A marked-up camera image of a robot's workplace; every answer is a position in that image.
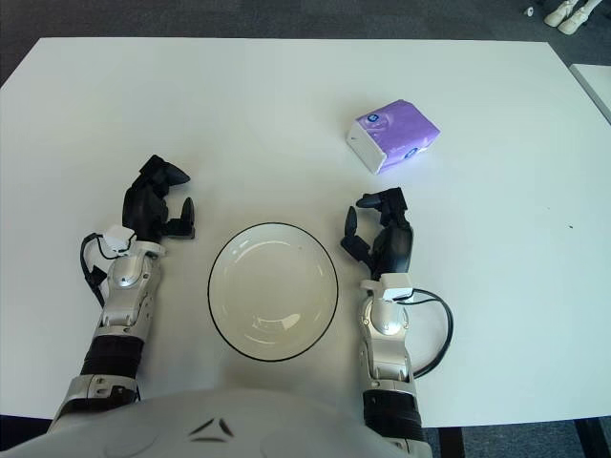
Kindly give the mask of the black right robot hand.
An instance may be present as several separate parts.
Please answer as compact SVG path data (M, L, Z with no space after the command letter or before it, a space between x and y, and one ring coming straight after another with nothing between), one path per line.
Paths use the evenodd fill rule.
M345 233L341 246L355 260L362 262L370 272L374 281L381 279L383 274L406 274L411 263L413 230L406 220L408 210L402 190L388 190L363 194L356 201L361 209L375 209L380 213L381 232L369 246L357 235L357 214L353 206L348 208L345 221Z

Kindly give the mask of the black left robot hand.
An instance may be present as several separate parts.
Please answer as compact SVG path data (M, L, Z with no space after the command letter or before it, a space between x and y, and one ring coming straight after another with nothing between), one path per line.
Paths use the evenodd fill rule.
M179 167L152 155L140 168L123 200L122 225L132 229L138 240L160 243L163 238L195 237L195 206L191 198L182 205L180 217L170 219L165 201L173 186L187 183L190 177Z

